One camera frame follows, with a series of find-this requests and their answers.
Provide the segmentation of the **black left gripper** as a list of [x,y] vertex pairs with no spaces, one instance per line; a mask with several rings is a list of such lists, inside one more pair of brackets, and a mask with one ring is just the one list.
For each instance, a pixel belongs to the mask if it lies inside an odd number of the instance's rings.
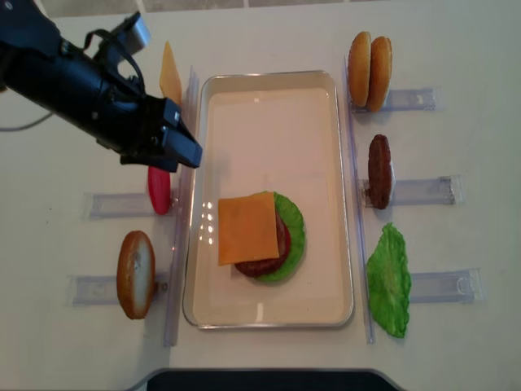
[[120,155],[123,165],[176,173],[196,169],[203,148],[182,122],[171,99],[146,92],[142,72],[116,38],[104,38],[94,57],[63,45],[56,112]]

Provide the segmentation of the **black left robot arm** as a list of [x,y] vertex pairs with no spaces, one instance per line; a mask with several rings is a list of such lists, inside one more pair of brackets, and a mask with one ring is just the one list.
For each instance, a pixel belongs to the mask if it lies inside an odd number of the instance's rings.
[[138,12],[112,31],[87,33],[77,47],[34,2],[3,1],[1,85],[90,134],[123,165],[197,168],[203,149],[181,108],[148,95],[134,61],[149,41]]

